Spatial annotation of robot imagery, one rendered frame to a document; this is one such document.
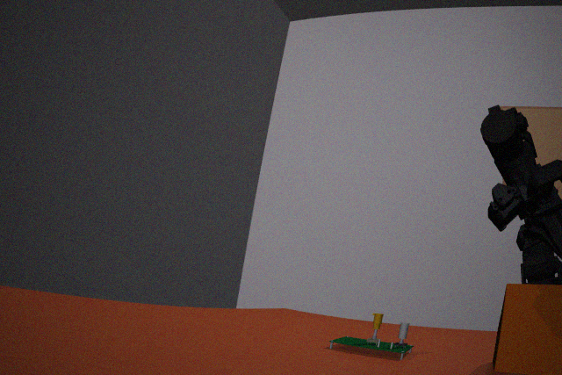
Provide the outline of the green circuit board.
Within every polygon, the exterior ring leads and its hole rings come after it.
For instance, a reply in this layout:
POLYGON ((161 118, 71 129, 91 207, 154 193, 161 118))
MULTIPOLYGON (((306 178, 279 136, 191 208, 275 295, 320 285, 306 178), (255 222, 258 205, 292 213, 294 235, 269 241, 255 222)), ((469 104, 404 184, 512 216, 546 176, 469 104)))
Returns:
POLYGON ((373 349, 373 350, 384 350, 384 351, 391 351, 391 352, 398 352, 401 353, 400 356, 400 360, 402 360, 404 354, 408 351, 408 353, 411 353, 412 348, 414 347, 414 345, 407 345, 407 343, 404 343, 403 339, 407 339, 407 331, 408 331, 408 325, 409 323, 406 322, 399 322, 400 325, 400 332, 399 332, 399 339, 400 342, 399 343, 387 343, 387 342, 381 342, 381 339, 377 339, 376 334, 378 333, 378 329, 380 329, 380 324, 382 324, 382 318, 383 318, 383 314, 373 314, 374 316, 374 326, 373 328, 375 329, 372 338, 367 338, 366 339, 359 339, 359 338, 353 338, 353 337, 342 337, 342 338, 338 338, 335 340, 330 341, 330 349, 333 348, 333 343, 341 343, 341 344, 347 344, 347 345, 351 345, 351 346, 356 346, 356 347, 361 347, 361 348, 369 348, 369 349, 373 349))

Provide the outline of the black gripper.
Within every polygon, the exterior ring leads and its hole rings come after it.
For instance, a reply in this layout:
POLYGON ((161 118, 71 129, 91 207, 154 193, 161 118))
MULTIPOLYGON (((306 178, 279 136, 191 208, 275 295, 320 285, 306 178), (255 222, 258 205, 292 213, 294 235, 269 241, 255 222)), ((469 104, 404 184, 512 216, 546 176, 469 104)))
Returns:
POLYGON ((530 198, 526 204, 522 202, 518 214, 520 220, 527 218, 518 231, 516 243, 519 250, 544 242, 562 260, 562 200, 554 186, 555 181, 562 183, 562 161, 544 166, 523 162, 512 169, 506 185, 514 184, 513 175, 526 186, 530 198))

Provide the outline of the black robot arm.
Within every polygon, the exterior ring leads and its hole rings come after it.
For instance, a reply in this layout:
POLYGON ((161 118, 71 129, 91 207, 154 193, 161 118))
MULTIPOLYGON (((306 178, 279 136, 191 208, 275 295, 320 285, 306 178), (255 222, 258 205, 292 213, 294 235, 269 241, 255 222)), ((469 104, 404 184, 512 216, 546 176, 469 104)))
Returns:
MULTIPOLYGON (((523 162, 536 164, 537 157, 532 136, 527 131, 528 121, 516 108, 506 111, 499 105, 488 108, 480 132, 490 150, 494 164, 502 178, 523 162), (525 141, 522 141, 525 140, 525 141)), ((521 211, 522 202, 530 200, 526 186, 518 177, 511 177, 511 186, 497 183, 492 188, 494 202, 488 207, 488 218, 502 232, 521 211)), ((522 284, 562 285, 562 262, 554 256, 547 244, 541 242, 522 252, 522 284), (555 273, 558 276, 555 277, 555 273), (526 283, 526 279, 528 283, 526 283)))

